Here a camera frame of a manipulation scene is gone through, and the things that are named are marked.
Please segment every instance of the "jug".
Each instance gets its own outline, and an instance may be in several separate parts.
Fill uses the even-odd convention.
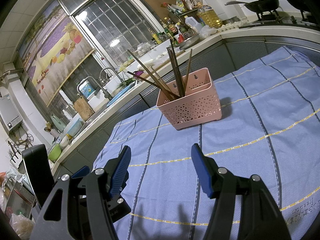
[[[67,126],[63,121],[61,121],[55,114],[51,115],[51,120],[54,123],[54,125],[56,126],[56,128],[62,132],[63,129],[65,129],[65,127]]]

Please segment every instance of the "stainless steel faucet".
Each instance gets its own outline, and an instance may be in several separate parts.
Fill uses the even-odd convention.
[[[103,69],[101,70],[100,75],[99,75],[99,78],[100,78],[100,79],[101,79],[101,73],[102,73],[102,71],[104,71],[104,70],[106,70],[106,69],[112,70],[113,73],[116,74],[116,76],[118,77],[118,79],[120,79],[121,83],[122,83],[123,85],[126,84],[125,81],[119,76],[119,74],[118,74],[113,68],[111,68],[111,67],[105,67],[105,68],[103,68]]]
[[[104,93],[104,97],[105,97],[105,98],[108,98],[109,100],[111,100],[111,99],[113,98],[113,97],[110,95],[110,93],[109,93],[106,89],[104,89],[92,76],[86,77],[84,80],[82,80],[82,81],[79,83],[79,85],[77,86],[77,91],[78,91],[79,94],[82,94],[79,87],[80,87],[85,81],[87,81],[88,79],[91,79],[92,81],[94,81],[94,82],[98,85],[98,87],[100,87],[101,91]]]

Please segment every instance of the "pink plastic basket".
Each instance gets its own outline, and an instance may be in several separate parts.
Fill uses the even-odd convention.
[[[167,84],[178,93],[176,81]],[[180,130],[222,117],[219,97],[207,68],[189,74],[186,96],[170,102],[160,90],[156,106],[172,126]]]

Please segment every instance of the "wok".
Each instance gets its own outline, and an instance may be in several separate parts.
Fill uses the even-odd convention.
[[[244,4],[250,11],[255,13],[263,13],[276,10],[279,7],[279,0],[257,0],[253,2],[231,1],[225,5]]]

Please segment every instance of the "cutting board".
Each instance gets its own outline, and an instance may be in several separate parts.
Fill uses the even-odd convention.
[[[177,54],[176,54],[176,57],[178,57],[178,56],[180,56],[182,53],[185,53],[186,51],[183,49],[182,51],[179,51]],[[157,71],[158,69],[160,69],[160,68],[162,68],[162,67],[164,67],[165,65],[167,65],[168,63],[170,62],[170,59],[167,59],[165,62],[163,62],[162,64],[160,64],[160,65],[158,65],[158,66],[156,66],[156,67],[154,67],[153,66],[153,69],[155,70],[155,71]],[[141,75],[140,75],[141,77],[143,77],[143,78],[147,78],[147,77],[149,77],[149,74],[148,73],[142,73]]]
[[[83,96],[80,96],[77,99],[77,101],[73,104],[73,107],[85,122],[94,114],[94,111],[88,104],[87,99]]]

